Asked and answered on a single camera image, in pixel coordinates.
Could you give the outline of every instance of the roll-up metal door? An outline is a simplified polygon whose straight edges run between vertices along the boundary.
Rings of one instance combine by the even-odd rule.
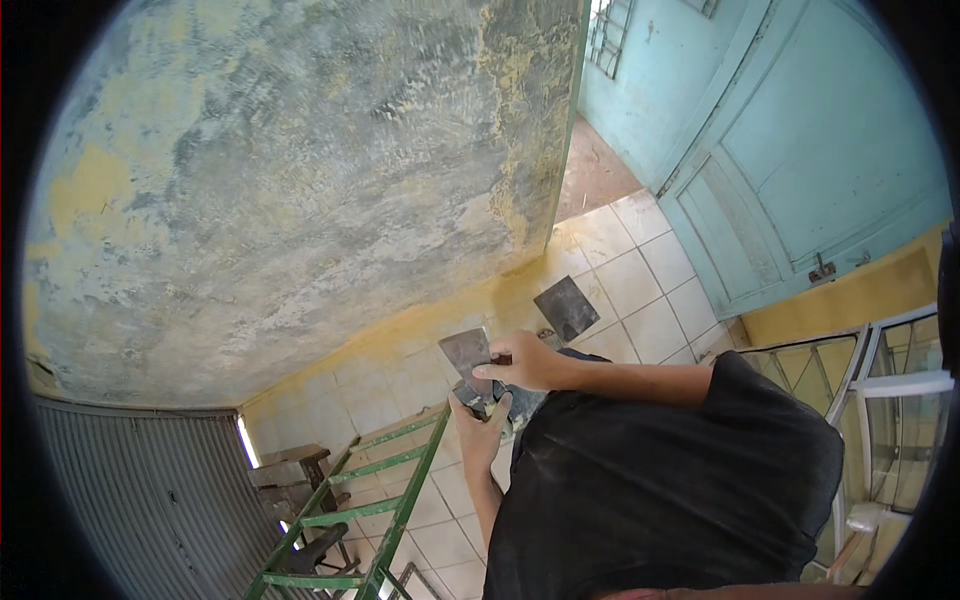
[[[247,479],[234,411],[37,406],[61,490],[120,589],[137,600],[243,597],[281,532]]]

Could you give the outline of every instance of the scraper blade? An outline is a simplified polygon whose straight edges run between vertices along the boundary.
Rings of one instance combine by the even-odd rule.
[[[473,368],[477,365],[490,364],[490,343],[487,341],[487,331],[483,327],[471,329],[443,338],[440,349],[444,351],[447,360],[457,370],[469,385],[483,400],[484,404],[493,402],[493,382],[489,379],[477,379],[473,376]]]

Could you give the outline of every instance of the black t-shirt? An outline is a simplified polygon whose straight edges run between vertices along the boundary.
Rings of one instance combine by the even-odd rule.
[[[843,464],[837,431],[735,352],[700,408],[556,392],[515,445],[485,600],[797,581]]]

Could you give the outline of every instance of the green ladder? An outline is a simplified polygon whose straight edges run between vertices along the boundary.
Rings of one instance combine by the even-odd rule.
[[[303,510],[297,515],[297,520],[290,524],[287,533],[270,554],[266,564],[264,564],[260,572],[257,573],[253,579],[253,583],[247,588],[247,593],[244,595],[244,598],[247,600],[257,600],[263,595],[263,592],[267,590],[268,586],[272,586],[276,588],[284,598],[290,597],[285,588],[356,588],[358,592],[355,600],[375,600],[378,598],[380,588],[383,586],[384,581],[389,581],[403,598],[411,600],[410,595],[390,572],[390,563],[394,559],[396,548],[400,544],[400,538],[406,530],[407,520],[410,518],[410,513],[414,510],[417,496],[420,495],[420,488],[423,487],[423,481],[430,471],[430,464],[433,462],[433,457],[437,453],[440,438],[444,434],[446,422],[449,418],[450,407],[446,405],[443,410],[437,411],[421,420],[398,427],[372,440],[361,443],[360,436],[353,438],[347,449],[343,451],[336,463],[334,463],[333,469],[330,470],[330,473],[303,506]],[[429,424],[434,424],[434,428],[430,435],[430,440],[426,444],[406,452],[401,452],[396,456],[385,458],[382,461],[366,465],[365,467],[356,468],[346,473],[340,472],[340,469],[347,463],[351,454],[405,436]],[[407,484],[406,490],[403,491],[403,495],[356,508],[337,511],[336,513],[323,513],[318,510],[324,496],[330,492],[331,486],[341,484],[350,479],[376,473],[384,468],[390,468],[414,459],[418,459],[419,461],[417,467],[414,469],[413,475],[410,477],[410,483]],[[390,521],[390,526],[383,536],[383,541],[380,542],[380,547],[377,548],[376,554],[373,556],[370,567],[365,574],[300,575],[279,573],[272,570],[286,553],[293,551],[294,541],[300,536],[304,527],[326,527],[336,523],[346,523],[361,516],[378,515],[388,511],[394,511],[394,518]]]

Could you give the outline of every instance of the door panel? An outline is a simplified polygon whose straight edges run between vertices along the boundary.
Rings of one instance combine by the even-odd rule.
[[[863,14],[781,3],[763,27],[661,201],[719,317],[809,288],[817,252],[840,276],[949,215],[923,107]]]

